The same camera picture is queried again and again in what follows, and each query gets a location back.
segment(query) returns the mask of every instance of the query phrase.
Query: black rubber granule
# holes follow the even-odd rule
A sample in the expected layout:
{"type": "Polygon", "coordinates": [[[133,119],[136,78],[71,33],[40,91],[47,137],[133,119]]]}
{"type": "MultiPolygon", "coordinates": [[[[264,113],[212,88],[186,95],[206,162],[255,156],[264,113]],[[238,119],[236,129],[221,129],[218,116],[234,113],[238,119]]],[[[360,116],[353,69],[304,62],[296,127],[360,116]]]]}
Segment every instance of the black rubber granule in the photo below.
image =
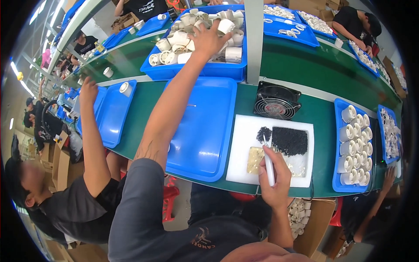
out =
{"type": "Polygon", "coordinates": [[[256,136],[256,139],[261,144],[264,144],[263,135],[265,135],[266,142],[268,142],[269,139],[271,139],[271,134],[272,134],[272,131],[269,128],[267,128],[267,127],[261,127],[260,130],[259,130],[259,132],[258,132],[258,135],[256,136]]]}
{"type": "Polygon", "coordinates": [[[304,155],[308,145],[307,132],[285,127],[273,127],[272,145],[286,156],[304,155]]]}

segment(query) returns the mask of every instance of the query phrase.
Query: cooling fan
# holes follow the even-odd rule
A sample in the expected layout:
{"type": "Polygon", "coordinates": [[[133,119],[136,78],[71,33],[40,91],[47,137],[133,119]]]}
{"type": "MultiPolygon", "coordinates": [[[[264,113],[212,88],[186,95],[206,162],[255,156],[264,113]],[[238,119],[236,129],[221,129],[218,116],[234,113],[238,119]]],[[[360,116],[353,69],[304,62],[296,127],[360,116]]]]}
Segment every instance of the cooling fan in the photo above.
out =
{"type": "Polygon", "coordinates": [[[271,83],[259,82],[253,114],[282,120],[291,119],[300,109],[301,92],[271,83]]]}

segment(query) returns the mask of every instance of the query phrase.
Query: forearm tattoo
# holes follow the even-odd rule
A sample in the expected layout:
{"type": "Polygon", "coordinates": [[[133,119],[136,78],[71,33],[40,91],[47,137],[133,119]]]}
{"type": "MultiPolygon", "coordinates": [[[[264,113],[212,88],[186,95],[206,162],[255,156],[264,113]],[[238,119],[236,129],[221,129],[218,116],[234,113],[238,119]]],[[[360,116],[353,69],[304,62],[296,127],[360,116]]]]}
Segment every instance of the forearm tattoo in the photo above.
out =
{"type": "Polygon", "coordinates": [[[154,140],[151,140],[150,144],[148,144],[148,146],[145,146],[143,142],[141,141],[137,149],[137,153],[135,154],[134,160],[139,159],[139,158],[149,158],[156,161],[159,150],[156,150],[156,148],[153,148],[153,142],[154,140]]]}

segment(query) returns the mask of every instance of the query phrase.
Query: gray t-shirt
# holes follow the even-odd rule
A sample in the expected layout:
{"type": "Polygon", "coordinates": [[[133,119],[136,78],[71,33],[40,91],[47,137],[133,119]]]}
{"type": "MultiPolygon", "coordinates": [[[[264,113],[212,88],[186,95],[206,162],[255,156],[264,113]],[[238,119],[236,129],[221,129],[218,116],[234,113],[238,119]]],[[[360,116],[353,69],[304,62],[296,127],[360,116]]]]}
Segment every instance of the gray t-shirt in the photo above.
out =
{"type": "Polygon", "coordinates": [[[109,261],[220,261],[259,241],[258,229],[235,216],[213,216],[188,229],[163,228],[164,172],[155,161],[134,161],[109,235],[109,261]]]}

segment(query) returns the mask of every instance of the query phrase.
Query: black cap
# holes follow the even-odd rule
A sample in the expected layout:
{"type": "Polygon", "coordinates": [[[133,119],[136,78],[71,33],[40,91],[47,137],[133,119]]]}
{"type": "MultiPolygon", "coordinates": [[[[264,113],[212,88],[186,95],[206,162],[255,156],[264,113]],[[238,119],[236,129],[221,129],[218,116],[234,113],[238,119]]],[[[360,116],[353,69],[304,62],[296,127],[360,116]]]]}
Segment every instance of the black cap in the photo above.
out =
{"type": "Polygon", "coordinates": [[[24,125],[25,125],[25,127],[27,127],[27,128],[31,128],[31,127],[32,127],[32,125],[33,125],[32,121],[29,119],[31,112],[32,112],[32,111],[28,111],[28,112],[26,112],[26,113],[25,113],[25,116],[23,117],[23,124],[24,124],[24,125]]]}
{"type": "Polygon", "coordinates": [[[371,14],[371,13],[365,13],[365,15],[368,17],[368,23],[370,24],[370,31],[373,37],[377,37],[381,34],[381,24],[378,18],[371,14]]]}
{"type": "Polygon", "coordinates": [[[33,97],[29,97],[27,100],[26,100],[26,106],[29,106],[29,104],[30,103],[32,103],[32,101],[34,100],[34,98],[33,97]]]}
{"type": "Polygon", "coordinates": [[[29,191],[24,189],[21,184],[22,160],[9,158],[5,165],[4,180],[7,185],[10,197],[18,207],[27,208],[25,206],[26,197],[29,191]]]}
{"type": "Polygon", "coordinates": [[[76,37],[73,39],[73,42],[75,42],[81,35],[83,34],[83,32],[82,31],[79,31],[77,34],[76,34],[76,37]]]}

